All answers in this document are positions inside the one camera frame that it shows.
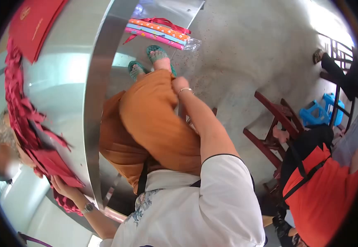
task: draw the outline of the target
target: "green sandal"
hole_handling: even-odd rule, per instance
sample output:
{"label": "green sandal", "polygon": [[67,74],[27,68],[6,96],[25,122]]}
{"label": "green sandal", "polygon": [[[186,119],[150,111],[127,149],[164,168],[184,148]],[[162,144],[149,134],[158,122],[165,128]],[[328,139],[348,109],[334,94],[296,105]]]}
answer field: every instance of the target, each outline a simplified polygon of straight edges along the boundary
{"label": "green sandal", "polygon": [[[153,56],[151,57],[150,56],[150,52],[151,51],[161,51],[161,55],[159,56]],[[157,60],[159,59],[162,59],[162,58],[165,58],[165,57],[168,57],[167,53],[164,51],[164,49],[162,49],[161,47],[157,46],[157,45],[150,45],[147,47],[146,49],[146,53],[147,53],[147,56],[149,57],[150,61],[152,63],[156,62]],[[176,77],[176,71],[175,69],[173,68],[173,65],[171,63],[171,71],[172,71],[172,74]]]}
{"label": "green sandal", "polygon": [[[133,66],[134,66],[135,64],[138,65],[138,66],[141,68],[141,70],[140,70],[140,69],[134,69]],[[138,75],[139,75],[140,73],[144,72],[144,73],[147,74],[146,69],[145,69],[139,62],[137,62],[137,61],[131,61],[131,62],[129,62],[129,64],[128,64],[128,72],[129,72],[129,75],[131,76],[131,78],[132,78],[135,82],[136,82],[136,78],[138,77]]]}

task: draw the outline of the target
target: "black strap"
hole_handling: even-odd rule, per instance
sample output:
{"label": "black strap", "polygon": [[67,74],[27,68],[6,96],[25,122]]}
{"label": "black strap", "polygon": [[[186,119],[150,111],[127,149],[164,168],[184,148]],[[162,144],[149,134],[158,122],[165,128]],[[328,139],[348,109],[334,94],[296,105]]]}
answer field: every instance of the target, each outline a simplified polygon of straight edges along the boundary
{"label": "black strap", "polygon": [[143,169],[138,181],[138,190],[137,195],[144,193],[146,189],[146,181],[147,181],[147,160],[143,163]]}
{"label": "black strap", "polygon": [[201,187],[201,180],[198,180],[197,182],[193,183],[192,185],[190,185],[190,187]]}
{"label": "black strap", "polygon": [[310,172],[298,183],[296,184],[289,192],[286,193],[286,195],[283,197],[283,201],[285,201],[287,198],[289,198],[296,190],[298,190],[301,186],[303,186],[306,182],[308,182],[315,172],[322,168],[325,165],[325,162],[331,157],[331,155],[324,161],[320,162],[318,165],[316,165],[314,168],[310,170]]}
{"label": "black strap", "polygon": [[302,163],[302,159],[300,158],[300,155],[296,151],[295,147],[290,145],[290,149],[293,154],[293,158],[295,159],[295,162],[297,163],[298,171],[300,172],[300,175],[303,178],[307,178],[307,174],[305,173],[304,164]]}

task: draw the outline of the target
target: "metal counter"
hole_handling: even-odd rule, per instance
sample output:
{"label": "metal counter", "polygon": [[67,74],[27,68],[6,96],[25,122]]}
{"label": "metal counter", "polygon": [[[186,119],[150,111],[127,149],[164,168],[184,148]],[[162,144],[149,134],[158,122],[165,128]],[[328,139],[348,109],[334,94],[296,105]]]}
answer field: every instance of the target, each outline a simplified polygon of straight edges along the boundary
{"label": "metal counter", "polygon": [[38,61],[23,60],[24,92],[43,125],[72,146],[69,152],[42,133],[101,208],[99,126],[103,96],[122,30],[137,0],[71,0],[57,17]]}
{"label": "metal counter", "polygon": [[[104,210],[101,184],[110,187],[114,183],[112,177],[117,176],[112,165],[104,166],[107,169],[101,169],[100,174],[98,147],[103,101],[133,83],[127,72],[128,59],[148,62],[151,67],[145,49],[157,44],[137,37],[120,45],[129,36],[123,35],[123,30],[137,3],[137,0],[69,1],[54,22],[38,61],[33,65],[23,61],[25,94],[38,111],[47,115],[43,125],[62,134],[72,151],[43,133],[39,132],[39,136],[57,149],[85,184],[83,193],[100,210]],[[176,25],[189,27],[203,3],[203,0],[156,0],[142,4],[142,14],[134,17],[165,17]],[[173,48],[159,45],[173,56]],[[125,218],[112,209],[105,214],[117,221]]]}

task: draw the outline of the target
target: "orange pants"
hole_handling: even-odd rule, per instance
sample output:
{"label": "orange pants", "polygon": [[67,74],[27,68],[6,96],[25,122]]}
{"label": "orange pants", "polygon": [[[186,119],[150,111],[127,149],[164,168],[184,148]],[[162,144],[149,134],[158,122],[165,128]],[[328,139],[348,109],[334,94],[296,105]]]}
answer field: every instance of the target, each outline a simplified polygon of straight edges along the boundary
{"label": "orange pants", "polygon": [[143,162],[150,156],[159,164],[149,172],[201,172],[200,137],[174,112],[178,98],[173,78],[168,70],[149,73],[103,106],[99,150],[135,193]]}

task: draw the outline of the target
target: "wrist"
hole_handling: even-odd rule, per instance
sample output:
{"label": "wrist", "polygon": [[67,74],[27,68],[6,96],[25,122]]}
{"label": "wrist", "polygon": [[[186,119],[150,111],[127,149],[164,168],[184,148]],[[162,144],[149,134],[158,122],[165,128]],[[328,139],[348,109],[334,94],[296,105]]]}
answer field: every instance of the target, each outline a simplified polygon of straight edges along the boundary
{"label": "wrist", "polygon": [[85,205],[89,203],[88,199],[80,191],[71,196],[70,199],[74,202],[74,204],[76,204],[76,206],[80,210],[83,210]]}
{"label": "wrist", "polygon": [[177,93],[178,98],[180,98],[181,95],[185,94],[194,94],[194,91],[189,87],[184,87]]}

